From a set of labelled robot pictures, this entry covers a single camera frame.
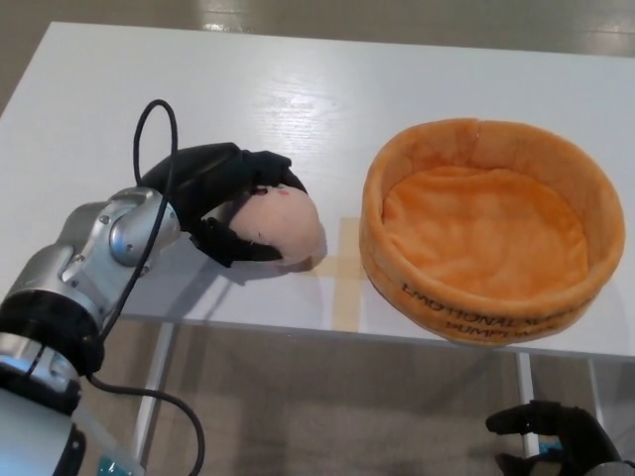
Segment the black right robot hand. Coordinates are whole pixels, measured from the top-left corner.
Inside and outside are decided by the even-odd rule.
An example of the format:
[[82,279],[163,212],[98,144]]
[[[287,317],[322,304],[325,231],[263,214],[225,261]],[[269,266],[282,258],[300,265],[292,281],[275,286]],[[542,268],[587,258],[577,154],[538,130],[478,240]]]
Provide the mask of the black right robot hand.
[[579,407],[533,400],[495,413],[485,424],[498,435],[533,433],[560,442],[558,448],[530,457],[497,454],[495,461],[504,475],[589,475],[601,467],[629,467],[598,420]]

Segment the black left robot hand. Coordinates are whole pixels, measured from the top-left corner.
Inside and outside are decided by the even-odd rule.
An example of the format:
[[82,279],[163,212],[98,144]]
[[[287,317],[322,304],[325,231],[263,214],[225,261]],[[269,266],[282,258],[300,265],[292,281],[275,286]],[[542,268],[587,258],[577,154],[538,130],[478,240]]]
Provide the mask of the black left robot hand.
[[292,161],[278,154],[242,150],[233,143],[181,149],[140,177],[139,185],[168,196],[169,204],[196,248],[228,268],[235,262],[274,262],[279,245],[242,239],[208,212],[244,192],[274,185],[306,188],[291,171]]

